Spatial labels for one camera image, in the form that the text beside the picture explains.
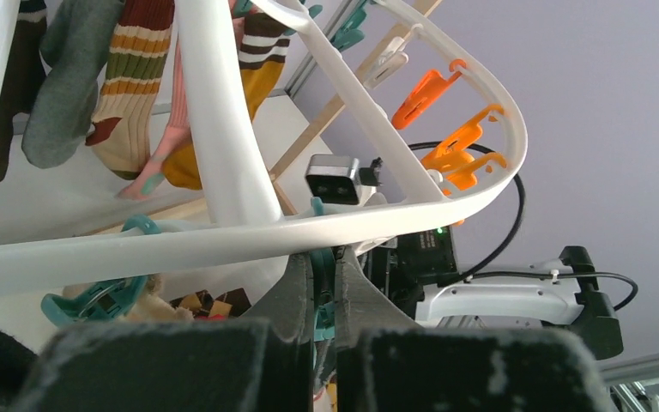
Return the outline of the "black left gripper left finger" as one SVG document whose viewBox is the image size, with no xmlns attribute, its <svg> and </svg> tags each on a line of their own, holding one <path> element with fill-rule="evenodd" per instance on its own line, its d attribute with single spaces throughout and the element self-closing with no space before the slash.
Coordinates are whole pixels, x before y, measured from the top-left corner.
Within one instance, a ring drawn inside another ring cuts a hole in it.
<svg viewBox="0 0 659 412">
<path fill-rule="evenodd" d="M 17 411 L 309 411 L 313 274 L 294 254 L 243 316 L 90 323 L 59 331 Z"/>
</svg>

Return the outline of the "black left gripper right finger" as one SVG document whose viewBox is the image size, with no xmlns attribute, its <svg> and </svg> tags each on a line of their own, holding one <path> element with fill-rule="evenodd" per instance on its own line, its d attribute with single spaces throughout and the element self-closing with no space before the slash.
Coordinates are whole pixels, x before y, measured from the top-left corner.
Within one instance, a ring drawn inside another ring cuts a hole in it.
<svg viewBox="0 0 659 412">
<path fill-rule="evenodd" d="M 617 318 L 583 247 L 560 255 L 581 327 L 426 329 L 366 279 L 352 249 L 336 258 L 342 411 L 611 411 L 596 360 L 617 353 Z"/>
</svg>

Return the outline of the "teal clothespin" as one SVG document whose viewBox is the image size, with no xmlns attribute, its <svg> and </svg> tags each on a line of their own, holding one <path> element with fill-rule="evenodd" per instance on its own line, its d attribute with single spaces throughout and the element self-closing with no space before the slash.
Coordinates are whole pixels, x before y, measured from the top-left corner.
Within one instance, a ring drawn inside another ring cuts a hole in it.
<svg viewBox="0 0 659 412">
<path fill-rule="evenodd" d="M 331 247 L 310 251 L 314 285 L 314 342 L 335 337 L 336 258 Z"/>
<path fill-rule="evenodd" d="M 74 298 L 46 294 L 40 309 L 55 326 L 112 321 L 125 315 L 146 289 L 148 275 L 96 282 Z"/>
</svg>

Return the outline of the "white clothespin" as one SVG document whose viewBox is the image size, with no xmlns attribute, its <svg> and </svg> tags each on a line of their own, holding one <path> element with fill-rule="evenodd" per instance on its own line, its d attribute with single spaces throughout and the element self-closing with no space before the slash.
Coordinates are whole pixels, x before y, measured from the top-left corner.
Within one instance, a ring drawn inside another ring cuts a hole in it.
<svg viewBox="0 0 659 412">
<path fill-rule="evenodd" d="M 421 24 L 414 24 L 405 36 L 394 37 L 367 71 L 363 86 L 376 88 L 408 63 L 409 56 L 404 51 L 408 43 L 422 31 Z"/>
</svg>

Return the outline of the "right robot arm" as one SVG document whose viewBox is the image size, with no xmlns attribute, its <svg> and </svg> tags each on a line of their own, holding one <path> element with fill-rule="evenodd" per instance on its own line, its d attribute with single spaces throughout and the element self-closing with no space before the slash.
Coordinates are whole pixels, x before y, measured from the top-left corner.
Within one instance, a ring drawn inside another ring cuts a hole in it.
<svg viewBox="0 0 659 412">
<path fill-rule="evenodd" d="M 463 270 L 450 227 L 365 245 L 358 258 L 379 292 L 424 327 L 527 321 L 576 334 L 597 360 L 623 353 L 617 312 L 638 293 L 629 277 L 596 270 L 579 245 L 526 267 Z"/>
</svg>

